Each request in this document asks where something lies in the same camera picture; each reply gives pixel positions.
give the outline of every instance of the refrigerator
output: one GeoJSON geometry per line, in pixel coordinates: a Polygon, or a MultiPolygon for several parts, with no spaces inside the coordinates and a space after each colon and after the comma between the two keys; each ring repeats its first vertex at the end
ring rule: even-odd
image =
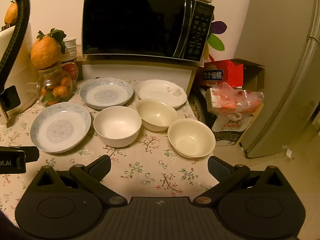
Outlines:
{"type": "Polygon", "coordinates": [[[320,101],[320,0],[250,0],[235,58],[265,68],[264,107],[241,140],[248,158],[296,140],[320,101]]]}

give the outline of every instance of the plastic bag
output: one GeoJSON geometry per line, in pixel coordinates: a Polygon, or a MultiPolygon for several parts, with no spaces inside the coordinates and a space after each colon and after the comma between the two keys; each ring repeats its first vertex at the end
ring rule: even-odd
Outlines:
{"type": "Polygon", "coordinates": [[[214,114],[254,113],[263,103],[264,94],[234,89],[223,82],[207,90],[206,100],[208,111],[214,114]]]}

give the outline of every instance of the oval plate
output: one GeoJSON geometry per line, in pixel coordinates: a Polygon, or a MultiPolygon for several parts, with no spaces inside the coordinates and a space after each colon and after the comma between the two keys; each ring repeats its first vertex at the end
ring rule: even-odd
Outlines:
{"type": "Polygon", "coordinates": [[[32,143],[44,152],[62,153],[78,145],[89,131],[91,116],[84,106],[65,102],[46,108],[32,123],[32,143]]]}
{"type": "Polygon", "coordinates": [[[132,86],[118,78],[98,78],[88,80],[80,91],[82,100],[95,109],[122,106],[133,95],[132,86]]]}
{"type": "Polygon", "coordinates": [[[138,84],[136,91],[140,99],[158,99],[173,108],[182,106],[187,100],[187,94],[181,87],[165,80],[143,81],[138,84]]]}

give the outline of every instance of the floral tablecloth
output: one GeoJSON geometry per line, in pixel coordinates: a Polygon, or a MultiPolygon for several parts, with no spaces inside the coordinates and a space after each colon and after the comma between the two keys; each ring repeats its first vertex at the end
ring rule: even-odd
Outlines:
{"type": "MultiPolygon", "coordinates": [[[[129,82],[133,88],[138,84],[135,80],[129,82]]],[[[84,83],[78,83],[70,102],[85,106],[93,120],[98,111],[86,106],[79,95],[84,83]]],[[[126,106],[134,108],[136,101],[135,93],[126,106]]],[[[44,107],[35,103],[22,114],[11,117],[7,125],[0,126],[0,145],[33,145],[30,128],[43,110],[44,107]]],[[[177,112],[179,118],[195,119],[188,102],[177,112]]],[[[0,210],[14,222],[15,207],[42,166],[51,165],[55,170],[66,171],[77,163],[88,165],[104,154],[111,157],[112,168],[102,183],[128,201],[133,196],[189,196],[193,199],[217,184],[207,169],[208,156],[197,159],[180,156],[170,144],[166,131],[151,132],[142,126],[135,142],[127,147],[113,148],[104,145],[91,126],[87,136],[74,149],[62,154],[40,151],[37,162],[27,163],[25,174],[0,174],[0,210]]]]}

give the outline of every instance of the blue patterned plate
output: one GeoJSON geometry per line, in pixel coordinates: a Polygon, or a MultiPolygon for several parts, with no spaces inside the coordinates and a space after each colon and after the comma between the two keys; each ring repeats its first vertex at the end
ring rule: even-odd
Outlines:
{"type": "Polygon", "coordinates": [[[34,120],[30,137],[44,152],[62,153],[78,145],[89,131],[91,116],[85,107],[71,102],[46,108],[34,120]]]}
{"type": "Polygon", "coordinates": [[[117,78],[88,80],[80,91],[82,100],[95,109],[123,106],[133,95],[132,86],[117,78]]]}

